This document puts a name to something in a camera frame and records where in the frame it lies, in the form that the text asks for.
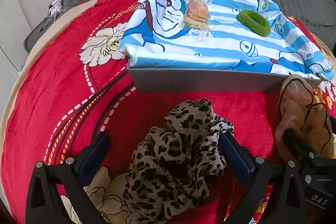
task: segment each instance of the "packaged bread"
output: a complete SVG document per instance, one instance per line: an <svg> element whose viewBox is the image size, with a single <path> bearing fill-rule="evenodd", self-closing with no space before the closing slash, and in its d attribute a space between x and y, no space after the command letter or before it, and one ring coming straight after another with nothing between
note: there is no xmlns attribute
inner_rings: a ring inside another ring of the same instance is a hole
<svg viewBox="0 0 336 224"><path fill-rule="evenodd" d="M203 0L189 0L184 23L189 27L204 29L210 19L208 5Z"/></svg>

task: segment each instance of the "gray box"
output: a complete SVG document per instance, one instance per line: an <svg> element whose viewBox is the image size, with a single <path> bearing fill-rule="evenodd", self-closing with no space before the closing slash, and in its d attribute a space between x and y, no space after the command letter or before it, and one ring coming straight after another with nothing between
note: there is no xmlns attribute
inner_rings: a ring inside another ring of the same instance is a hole
<svg viewBox="0 0 336 224"><path fill-rule="evenodd" d="M130 68L127 70L141 92L275 92L286 75L236 70ZM306 79L316 88L321 80Z"/></svg>

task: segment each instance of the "spotted garment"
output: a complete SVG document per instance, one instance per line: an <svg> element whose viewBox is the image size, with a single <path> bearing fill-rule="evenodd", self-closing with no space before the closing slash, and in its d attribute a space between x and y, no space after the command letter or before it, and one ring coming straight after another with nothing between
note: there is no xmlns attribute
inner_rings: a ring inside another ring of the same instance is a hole
<svg viewBox="0 0 336 224"><path fill-rule="evenodd" d="M216 115L207 99L185 101L139 143L126 176L125 204L138 223L165 223L173 216L208 204L204 176L220 176L226 167L219 135L233 125Z"/></svg>

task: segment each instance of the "blue and white striped cloth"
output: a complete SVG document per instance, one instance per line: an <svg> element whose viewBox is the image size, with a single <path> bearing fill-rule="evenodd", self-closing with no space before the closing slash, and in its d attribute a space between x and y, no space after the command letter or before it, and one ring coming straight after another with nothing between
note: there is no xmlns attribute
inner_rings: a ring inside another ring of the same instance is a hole
<svg viewBox="0 0 336 224"><path fill-rule="evenodd" d="M120 51L133 68L245 70L330 80L334 73L319 49L271 0L204 0L207 30L182 27L189 0L139 0ZM265 17L271 33L261 37L236 19L241 10Z"/></svg>

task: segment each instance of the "green hair tie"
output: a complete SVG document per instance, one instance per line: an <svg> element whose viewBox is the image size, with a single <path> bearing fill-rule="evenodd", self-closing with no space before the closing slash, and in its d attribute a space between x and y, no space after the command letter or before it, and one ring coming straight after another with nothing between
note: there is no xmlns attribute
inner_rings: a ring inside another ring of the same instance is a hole
<svg viewBox="0 0 336 224"><path fill-rule="evenodd" d="M250 10L243 10L239 12L238 21L244 26L248 27L252 32L266 37L271 32L271 27L266 18L257 12Z"/></svg>

